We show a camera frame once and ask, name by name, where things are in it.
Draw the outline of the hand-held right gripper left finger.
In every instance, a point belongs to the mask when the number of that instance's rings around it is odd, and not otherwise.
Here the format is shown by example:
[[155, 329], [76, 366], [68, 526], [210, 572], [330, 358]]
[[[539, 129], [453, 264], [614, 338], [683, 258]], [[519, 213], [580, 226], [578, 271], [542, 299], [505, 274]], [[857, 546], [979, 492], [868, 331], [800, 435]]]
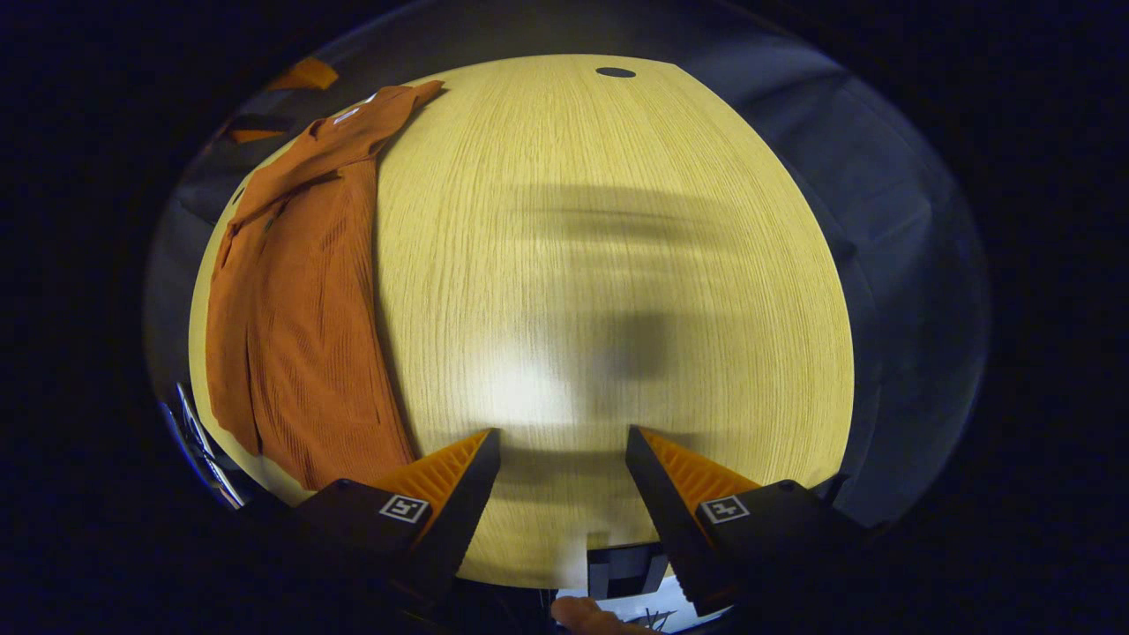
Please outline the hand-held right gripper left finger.
[[449, 591], [501, 467], [501, 433], [476, 430], [370, 485], [339, 479], [294, 508], [314, 546], [379, 594], [430, 608]]

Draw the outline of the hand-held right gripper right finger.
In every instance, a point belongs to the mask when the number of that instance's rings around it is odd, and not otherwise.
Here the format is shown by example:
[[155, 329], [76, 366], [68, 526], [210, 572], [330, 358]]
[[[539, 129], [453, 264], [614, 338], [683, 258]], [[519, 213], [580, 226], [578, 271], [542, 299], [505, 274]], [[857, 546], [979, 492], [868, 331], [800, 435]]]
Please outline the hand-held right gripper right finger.
[[632, 475], [662, 549], [700, 612], [754, 608], [826, 586], [874, 530], [835, 508], [826, 492], [795, 480], [759, 485], [657, 430], [625, 435]]

